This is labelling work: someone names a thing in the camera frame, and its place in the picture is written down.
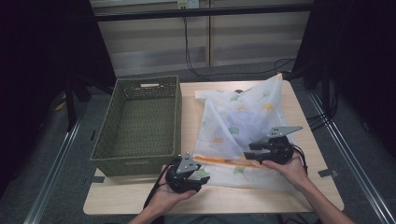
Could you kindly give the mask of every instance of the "black cable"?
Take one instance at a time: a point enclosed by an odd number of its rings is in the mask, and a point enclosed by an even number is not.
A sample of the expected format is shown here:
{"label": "black cable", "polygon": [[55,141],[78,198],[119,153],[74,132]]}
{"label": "black cable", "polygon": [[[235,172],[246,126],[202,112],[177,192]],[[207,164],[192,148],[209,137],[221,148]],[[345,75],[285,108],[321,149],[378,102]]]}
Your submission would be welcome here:
{"label": "black cable", "polygon": [[335,83],[334,84],[334,95],[332,97],[332,104],[331,104],[330,111],[328,113],[325,112],[320,115],[309,118],[309,119],[313,119],[311,121],[308,121],[308,122],[310,122],[309,126],[311,127],[311,131],[317,130],[318,128],[322,127],[323,125],[328,124],[329,121],[331,121],[334,118],[335,113],[338,108],[338,92],[339,92],[338,86]]}
{"label": "black cable", "polygon": [[305,169],[305,172],[308,174],[308,165],[306,164],[305,154],[304,154],[303,150],[296,145],[291,144],[291,146],[293,147],[294,151],[296,151],[298,154],[300,154],[301,160],[303,162],[303,167]]}
{"label": "black cable", "polygon": [[163,183],[163,184],[159,185],[159,187],[163,186],[163,185],[168,185],[168,184],[170,184],[170,183],[166,182],[166,183]]}
{"label": "black cable", "polygon": [[183,21],[184,21],[184,37],[185,37],[185,43],[186,43],[186,50],[185,50],[186,55],[185,55],[185,57],[186,57],[187,66],[189,67],[189,70],[190,70],[193,74],[195,74],[196,76],[198,76],[198,77],[200,77],[200,78],[202,78],[202,79],[204,79],[204,80],[212,81],[212,80],[210,80],[208,77],[213,77],[213,76],[224,76],[224,75],[256,75],[256,74],[269,73],[269,72],[276,71],[278,68],[281,68],[281,67],[285,66],[286,64],[288,64],[288,63],[290,63],[290,62],[292,62],[292,61],[295,60],[295,58],[294,58],[294,59],[279,59],[279,60],[276,61],[276,63],[277,63],[277,62],[280,62],[280,61],[285,61],[285,60],[288,60],[288,61],[285,62],[285,63],[282,63],[280,66],[275,66],[275,68],[273,68],[273,69],[269,69],[269,70],[266,70],[266,71],[260,71],[260,72],[214,73],[214,74],[206,74],[206,75],[204,75],[204,74],[199,74],[199,73],[197,73],[197,72],[195,71],[195,69],[192,67],[192,64],[191,64],[190,51],[189,51],[189,39],[188,39],[188,33],[187,33],[187,19],[186,19],[185,17],[183,17]]}
{"label": "black cable", "polygon": [[149,202],[151,201],[151,199],[152,199],[152,197],[154,196],[154,194],[155,194],[155,192],[157,191],[157,189],[158,189],[160,186],[164,185],[164,184],[161,184],[161,185],[160,185],[160,181],[161,181],[161,179],[163,178],[163,174],[165,174],[165,172],[168,170],[169,166],[171,166],[171,165],[172,165],[174,162],[176,162],[176,161],[177,161],[177,158],[172,159],[172,160],[171,160],[168,164],[166,164],[166,166],[163,168],[163,170],[161,171],[160,176],[158,177],[157,181],[155,182],[154,186],[152,187],[151,192],[149,193],[149,195],[148,195],[148,197],[147,197],[147,199],[146,199],[146,201],[145,201],[145,204],[144,204],[143,208],[146,208],[146,207],[149,205]]}
{"label": "black cable", "polygon": [[318,60],[313,60],[312,62],[306,64],[305,66],[303,66],[299,70],[291,72],[289,75],[287,75],[283,79],[285,79],[287,81],[292,81],[295,78],[302,77],[306,73],[306,71],[309,70],[316,63],[318,63]]}
{"label": "black cable", "polygon": [[292,61],[294,61],[294,60],[296,60],[296,58],[292,58],[292,59],[279,59],[279,60],[276,60],[276,61],[274,62],[275,75],[276,75],[276,72],[277,72],[276,64],[277,64],[278,62],[280,62],[280,61],[288,61],[288,63],[290,63],[290,62],[292,62]]}

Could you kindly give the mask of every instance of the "black curtain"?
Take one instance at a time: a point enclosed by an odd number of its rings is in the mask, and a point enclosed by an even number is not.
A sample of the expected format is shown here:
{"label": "black curtain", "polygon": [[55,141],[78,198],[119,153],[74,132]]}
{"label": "black curtain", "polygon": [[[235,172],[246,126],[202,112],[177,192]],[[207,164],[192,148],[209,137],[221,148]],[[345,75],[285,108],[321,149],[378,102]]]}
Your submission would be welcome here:
{"label": "black curtain", "polygon": [[50,103],[64,90],[67,77],[89,77],[106,86],[116,78],[98,24],[67,19],[93,16],[88,0],[0,4],[2,194],[32,153]]}
{"label": "black curtain", "polygon": [[[396,157],[394,1],[338,2],[341,7],[310,14],[293,73],[303,70],[305,86],[314,89],[323,81],[326,66],[327,78],[335,80],[362,122]],[[323,97],[329,103],[326,91]]]}

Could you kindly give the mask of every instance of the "plastic bag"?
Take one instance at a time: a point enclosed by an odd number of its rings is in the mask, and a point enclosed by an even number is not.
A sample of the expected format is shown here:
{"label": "plastic bag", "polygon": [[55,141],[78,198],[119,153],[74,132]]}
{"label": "plastic bag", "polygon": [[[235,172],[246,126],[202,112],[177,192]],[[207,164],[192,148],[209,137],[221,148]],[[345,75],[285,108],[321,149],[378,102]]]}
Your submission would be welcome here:
{"label": "plastic bag", "polygon": [[272,127],[286,126],[281,112],[282,76],[264,80],[240,93],[197,91],[195,99],[205,103],[194,159],[202,164],[199,176],[210,175],[208,185],[294,189],[283,176],[261,169],[245,159],[249,144],[259,142]]}

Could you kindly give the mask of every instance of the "basket handle hole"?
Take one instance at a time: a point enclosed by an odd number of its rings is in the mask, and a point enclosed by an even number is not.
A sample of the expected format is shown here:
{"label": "basket handle hole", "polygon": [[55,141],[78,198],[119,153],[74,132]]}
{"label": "basket handle hole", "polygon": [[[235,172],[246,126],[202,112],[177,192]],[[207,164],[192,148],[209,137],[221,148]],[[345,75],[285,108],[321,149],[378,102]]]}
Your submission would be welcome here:
{"label": "basket handle hole", "polygon": [[124,164],[125,165],[143,165],[143,164],[148,164],[149,161],[126,161]]}
{"label": "basket handle hole", "polygon": [[141,88],[149,88],[149,87],[159,87],[161,86],[159,83],[141,83]]}

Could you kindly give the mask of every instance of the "wicker basket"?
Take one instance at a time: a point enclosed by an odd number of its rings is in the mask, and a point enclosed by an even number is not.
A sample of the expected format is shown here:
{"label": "wicker basket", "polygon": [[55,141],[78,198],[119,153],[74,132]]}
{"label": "wicker basket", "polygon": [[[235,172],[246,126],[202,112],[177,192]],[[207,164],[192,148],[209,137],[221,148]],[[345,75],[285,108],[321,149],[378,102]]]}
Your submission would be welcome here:
{"label": "wicker basket", "polygon": [[91,161],[106,176],[158,174],[180,134],[178,77],[118,80]]}

